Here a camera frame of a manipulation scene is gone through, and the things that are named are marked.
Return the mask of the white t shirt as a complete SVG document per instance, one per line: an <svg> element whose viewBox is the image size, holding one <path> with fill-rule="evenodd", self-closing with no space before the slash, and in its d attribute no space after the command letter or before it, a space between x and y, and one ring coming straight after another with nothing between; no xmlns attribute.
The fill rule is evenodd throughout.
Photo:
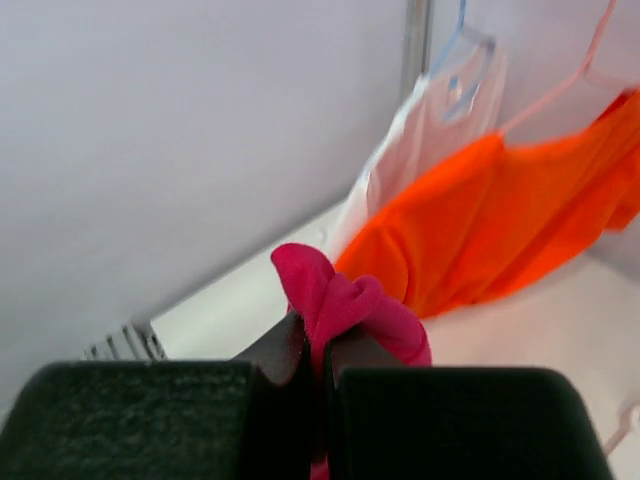
<svg viewBox="0 0 640 480"><path fill-rule="evenodd" d="M471 53L456 67L468 81L476 76L480 64L480 55ZM446 74L450 71L419 77L397 110L328 229L323 248L330 259L337 259L367 221L420 175L495 127L506 82L505 49L496 47L472 109L445 123L441 116L446 109Z"/></svg>

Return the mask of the magenta t shirt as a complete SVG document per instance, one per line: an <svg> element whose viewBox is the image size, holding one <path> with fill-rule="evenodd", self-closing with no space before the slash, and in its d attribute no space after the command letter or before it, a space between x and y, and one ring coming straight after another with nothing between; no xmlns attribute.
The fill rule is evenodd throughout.
<svg viewBox="0 0 640 480"><path fill-rule="evenodd" d="M288 301L304 323L314 382L324 380L325 349L358 325L403 365L429 367L431 348L416 315L384 293L379 281L363 276L355 281L335 271L319 250L287 243L271 253Z"/></svg>

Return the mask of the blue thin hanger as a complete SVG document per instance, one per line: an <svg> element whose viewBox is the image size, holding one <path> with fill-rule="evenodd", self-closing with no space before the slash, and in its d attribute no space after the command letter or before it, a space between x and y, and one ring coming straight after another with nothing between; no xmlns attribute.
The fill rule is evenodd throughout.
<svg viewBox="0 0 640 480"><path fill-rule="evenodd" d="M466 22L466 12L467 1L460 0L455 28L429 69L430 77L435 77L439 74L460 40L465 40L472 44L474 46L472 54L480 55L481 64L478 67L476 76L471 80L464 81L462 79L462 69L458 67L452 68L446 74L446 109L441 116L445 123L450 123L460 118L465 109L468 111L472 109L479 87L486 77L496 53L495 37L470 26Z"/></svg>

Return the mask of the orange t shirt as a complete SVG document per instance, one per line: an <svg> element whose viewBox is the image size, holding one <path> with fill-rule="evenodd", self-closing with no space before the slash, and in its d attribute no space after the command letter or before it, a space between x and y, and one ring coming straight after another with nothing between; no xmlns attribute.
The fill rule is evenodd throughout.
<svg viewBox="0 0 640 480"><path fill-rule="evenodd" d="M621 94L583 131L509 147L486 136L423 174L339 256L419 317L509 295L639 211L639 95Z"/></svg>

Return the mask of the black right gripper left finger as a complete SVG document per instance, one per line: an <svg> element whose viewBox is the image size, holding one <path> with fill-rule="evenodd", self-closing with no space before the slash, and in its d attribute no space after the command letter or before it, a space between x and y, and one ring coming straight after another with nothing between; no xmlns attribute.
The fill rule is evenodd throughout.
<svg viewBox="0 0 640 480"><path fill-rule="evenodd" d="M25 384L5 479L304 479L308 344L288 314L236 357L67 361Z"/></svg>

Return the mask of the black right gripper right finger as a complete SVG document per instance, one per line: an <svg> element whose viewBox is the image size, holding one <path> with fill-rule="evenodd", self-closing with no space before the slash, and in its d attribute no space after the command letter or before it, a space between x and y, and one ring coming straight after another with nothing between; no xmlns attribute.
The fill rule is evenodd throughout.
<svg viewBox="0 0 640 480"><path fill-rule="evenodd" d="M408 367L355 329L325 350L334 479L608 479L581 396L544 368Z"/></svg>

